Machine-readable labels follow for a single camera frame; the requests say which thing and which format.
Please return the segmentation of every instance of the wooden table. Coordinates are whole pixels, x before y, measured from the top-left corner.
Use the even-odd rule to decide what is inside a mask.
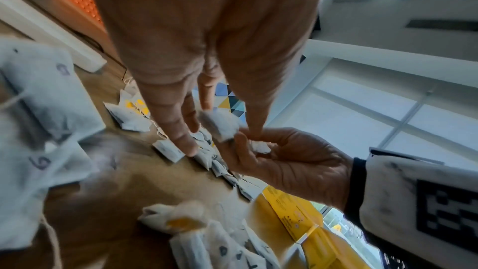
[[[45,216],[59,237],[64,268],[175,268],[170,235],[141,225],[137,218],[144,206],[190,199],[203,202],[226,230],[246,218],[285,268],[306,268],[301,248],[262,195],[249,203],[195,161],[184,158],[171,164],[151,146],[158,139],[155,131],[144,134],[118,128],[103,105],[103,101],[117,104],[124,87],[122,72],[113,62],[97,74],[79,69],[77,73],[107,128],[81,143],[100,172],[51,189],[45,203]],[[50,242],[40,228],[32,247],[0,254],[0,268],[49,269],[52,260]]]

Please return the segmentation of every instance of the qr code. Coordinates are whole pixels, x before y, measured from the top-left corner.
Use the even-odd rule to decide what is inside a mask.
[[[417,230],[478,253],[478,193],[418,180]]]

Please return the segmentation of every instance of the hand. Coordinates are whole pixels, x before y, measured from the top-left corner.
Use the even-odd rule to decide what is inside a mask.
[[[249,140],[271,142],[271,153],[255,155]],[[234,141],[216,144],[229,170],[343,211],[349,195],[352,158],[316,135],[294,128],[241,129]]]
[[[186,155],[199,124],[191,96],[211,109],[226,77],[259,132],[297,66],[319,0],[95,0],[152,116]]]

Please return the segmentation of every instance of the black wristband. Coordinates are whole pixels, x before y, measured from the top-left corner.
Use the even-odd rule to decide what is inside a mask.
[[[367,161],[354,158],[352,173],[350,174],[349,196],[344,209],[344,216],[352,224],[363,230],[360,222],[360,207],[365,196],[365,182],[367,180]]]

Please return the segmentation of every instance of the yellow triangle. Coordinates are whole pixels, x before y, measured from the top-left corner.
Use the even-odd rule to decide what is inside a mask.
[[[219,104],[218,107],[220,107],[220,108],[222,108],[222,109],[231,110],[231,106],[229,105],[229,98],[226,97],[226,98],[224,99],[224,101],[222,101],[221,104]]]

